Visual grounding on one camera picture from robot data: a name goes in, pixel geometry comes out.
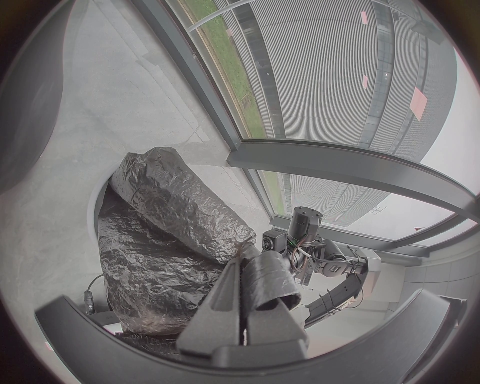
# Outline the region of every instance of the sky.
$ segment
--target sky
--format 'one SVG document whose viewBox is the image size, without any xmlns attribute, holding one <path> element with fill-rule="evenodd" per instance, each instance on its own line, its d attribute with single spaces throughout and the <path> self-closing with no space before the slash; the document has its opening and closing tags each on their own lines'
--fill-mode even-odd
<svg viewBox="0 0 480 384">
<path fill-rule="evenodd" d="M 420 162 L 480 192 L 480 93 L 469 69 L 456 54 L 457 83 L 452 108 L 432 147 Z M 379 213 L 367 213 L 346 229 L 386 239 L 399 239 L 450 216 L 452 212 L 408 197 L 390 194 Z M 445 240 L 448 234 L 437 237 Z"/>
</svg>

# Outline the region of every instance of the building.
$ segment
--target building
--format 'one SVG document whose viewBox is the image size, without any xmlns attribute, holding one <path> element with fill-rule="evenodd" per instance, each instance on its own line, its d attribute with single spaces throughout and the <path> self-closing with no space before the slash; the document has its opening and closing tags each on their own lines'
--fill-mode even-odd
<svg viewBox="0 0 480 384">
<path fill-rule="evenodd" d="M 430 20 L 411 1 L 256 0 L 223 17 L 268 137 L 354 145 L 420 162 L 442 129 L 456 88 L 455 51 L 418 28 Z M 418 116 L 414 93 L 427 99 Z M 342 227 L 389 195 L 298 175 L 279 174 L 278 181 L 287 214 L 307 205 Z"/>
</svg>

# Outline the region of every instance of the concrete floor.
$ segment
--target concrete floor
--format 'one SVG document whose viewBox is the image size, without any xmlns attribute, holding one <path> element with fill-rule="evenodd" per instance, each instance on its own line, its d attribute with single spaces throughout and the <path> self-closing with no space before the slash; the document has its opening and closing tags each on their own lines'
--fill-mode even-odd
<svg viewBox="0 0 480 384">
<path fill-rule="evenodd" d="M 64 44 L 64 90 L 39 161 L 0 196 L 0 289 L 35 353 L 66 383 L 69 373 L 34 320 L 65 294 L 79 304 L 101 273 L 87 231 L 87 204 L 105 170 L 127 152 L 173 146 L 257 233 L 269 218 L 229 148 L 163 47 L 123 0 L 77 0 Z M 102 280 L 92 291 L 105 304 Z"/>
</svg>

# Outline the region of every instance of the pink sticker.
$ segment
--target pink sticker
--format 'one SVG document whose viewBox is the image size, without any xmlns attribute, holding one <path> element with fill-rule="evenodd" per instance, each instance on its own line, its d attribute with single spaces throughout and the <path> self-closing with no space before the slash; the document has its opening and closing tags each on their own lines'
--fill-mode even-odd
<svg viewBox="0 0 480 384">
<path fill-rule="evenodd" d="M 420 121 L 423 111 L 427 106 L 427 97 L 417 88 L 413 91 L 412 101 L 410 102 L 410 109 L 412 110 L 413 114 Z"/>
<path fill-rule="evenodd" d="M 360 12 L 362 24 L 368 24 L 367 13 L 365 11 Z"/>
</svg>

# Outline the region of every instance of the grass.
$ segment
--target grass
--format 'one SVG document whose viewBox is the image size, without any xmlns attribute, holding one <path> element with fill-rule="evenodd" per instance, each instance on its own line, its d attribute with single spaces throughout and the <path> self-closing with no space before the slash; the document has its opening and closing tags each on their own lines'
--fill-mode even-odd
<svg viewBox="0 0 480 384">
<path fill-rule="evenodd" d="M 191 16 L 196 21 L 218 9 L 213 0 L 182 0 L 182 2 L 190 9 Z M 246 129 L 253 138 L 266 137 L 257 101 L 253 95 L 247 73 L 234 43 L 227 35 L 227 25 L 223 21 L 222 16 L 217 16 L 208 21 L 202 25 L 201 29 L 215 52 L 219 61 L 218 64 L 220 64 L 228 78 L 228 82 L 237 99 L 237 104 L 242 106 L 241 101 L 247 100 L 245 103 L 246 107 L 240 107 L 241 110 L 239 111 L 243 115 Z"/>
<path fill-rule="evenodd" d="M 280 186 L 278 185 L 278 177 L 276 172 L 263 171 L 266 187 L 268 189 L 268 197 L 270 203 L 278 215 L 285 215 L 285 208 L 283 206 L 282 193 L 280 192 Z"/>
</svg>

